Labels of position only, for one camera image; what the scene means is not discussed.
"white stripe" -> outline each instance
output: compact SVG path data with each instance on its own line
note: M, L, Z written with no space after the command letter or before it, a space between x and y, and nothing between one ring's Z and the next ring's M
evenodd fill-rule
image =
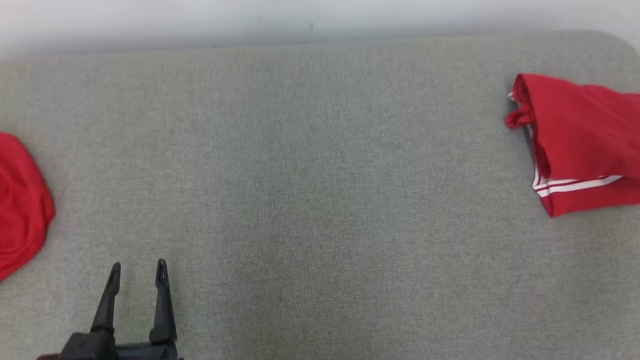
M560 185L560 184L566 184L566 183L574 183L578 180L576 179L563 179L563 180L548 180L545 179L544 177L542 178L542 182L540 182L540 185L536 185L533 187L533 190L538 190L538 189L542 189L542 188L546 188L548 186L551 185Z
M538 185L538 183L540 182L540 172L538 172L538 166L534 163L533 167L535 169L534 173L533 173L533 189L535 190Z
M620 178L622 178L622 176L620 175L607 176L604 179L588 180L588 181L583 181L581 183L575 183L575 184L564 185L564 186L554 186L552 188L538 190L537 193L540 197L545 197L555 192L574 192L577 190L597 188L599 186L611 184Z

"textured fabric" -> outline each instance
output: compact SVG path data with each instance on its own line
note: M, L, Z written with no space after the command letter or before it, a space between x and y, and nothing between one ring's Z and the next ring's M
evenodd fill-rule
M549 219L519 72L640 91L599 33L49 58L0 65L0 129L56 202L0 282L3 358L153 325L185 359L637 359L640 208Z
M527 126L533 189L552 217L640 203L640 94L519 74L506 118Z
M18 139L0 133L0 281L31 260L53 220L53 201Z

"red garment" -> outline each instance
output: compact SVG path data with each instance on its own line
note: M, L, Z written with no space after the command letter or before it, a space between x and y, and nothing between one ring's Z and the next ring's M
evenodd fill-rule
M640 94L519 74L513 98L506 123L529 126L549 215L640 203Z
M0 133L0 281L40 250L54 215L31 156L14 136Z

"gray table surface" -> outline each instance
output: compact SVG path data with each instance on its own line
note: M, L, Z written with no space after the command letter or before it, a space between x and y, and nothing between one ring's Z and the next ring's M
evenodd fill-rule
M165 258L195 359L637 359L640 207L550 219L510 131L518 72L640 91L590 32L0 63L0 131L57 217L0 282L0 348L152 327Z

